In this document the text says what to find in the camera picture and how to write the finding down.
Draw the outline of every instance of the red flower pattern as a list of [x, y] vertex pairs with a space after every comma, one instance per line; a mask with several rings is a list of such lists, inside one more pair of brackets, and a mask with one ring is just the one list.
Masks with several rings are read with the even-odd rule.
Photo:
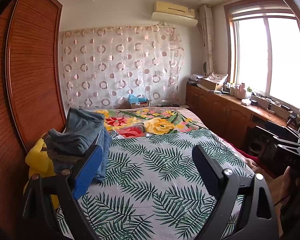
[[121, 124], [126, 124], [125, 119], [122, 118], [116, 118], [116, 117], [110, 117], [106, 119], [107, 124], [111, 126], [121, 126]]
[[137, 126], [122, 128], [117, 130], [117, 132], [125, 138], [142, 137], [145, 134], [142, 129], [138, 128]]

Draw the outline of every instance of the bright window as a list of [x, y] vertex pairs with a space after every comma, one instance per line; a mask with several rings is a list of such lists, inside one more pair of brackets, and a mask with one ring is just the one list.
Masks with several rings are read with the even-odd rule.
[[235, 22], [237, 79], [274, 101], [300, 108], [300, 31], [292, 18]]

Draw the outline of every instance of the yellow stuffed toy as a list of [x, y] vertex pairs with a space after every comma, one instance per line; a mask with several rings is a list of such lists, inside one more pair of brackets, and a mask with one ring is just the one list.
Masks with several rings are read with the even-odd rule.
[[[46, 151], [41, 151], [42, 147], [47, 147], [44, 140], [40, 138], [35, 146], [28, 152], [28, 155], [26, 156], [25, 162], [30, 166], [29, 168], [29, 179], [31, 176], [35, 173], [40, 174], [41, 177], [50, 177], [55, 176], [55, 172], [53, 170], [53, 162], [48, 157], [48, 154]], [[26, 190], [26, 187], [28, 185], [28, 182], [26, 183], [23, 193]], [[59, 200], [56, 195], [51, 195], [52, 204], [55, 209], [59, 206]]]

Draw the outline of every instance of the wardrobe door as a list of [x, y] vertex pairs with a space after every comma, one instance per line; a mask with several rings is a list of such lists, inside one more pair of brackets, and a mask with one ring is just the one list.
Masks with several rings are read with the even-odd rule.
[[62, 131], [65, 126], [57, 66], [61, 8], [57, 0], [18, 0], [12, 16], [9, 101], [26, 150], [49, 129]]
[[0, 227], [10, 239], [17, 239], [21, 222], [22, 190], [28, 179], [25, 152], [12, 122], [2, 75], [6, 29], [14, 5], [15, 0], [0, 16]]

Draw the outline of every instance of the circle-patterned curtain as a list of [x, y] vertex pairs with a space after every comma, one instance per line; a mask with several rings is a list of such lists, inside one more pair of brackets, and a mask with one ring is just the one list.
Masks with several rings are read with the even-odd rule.
[[184, 49], [175, 28], [121, 26], [61, 35], [70, 106], [120, 108], [130, 94], [152, 105], [176, 101]]

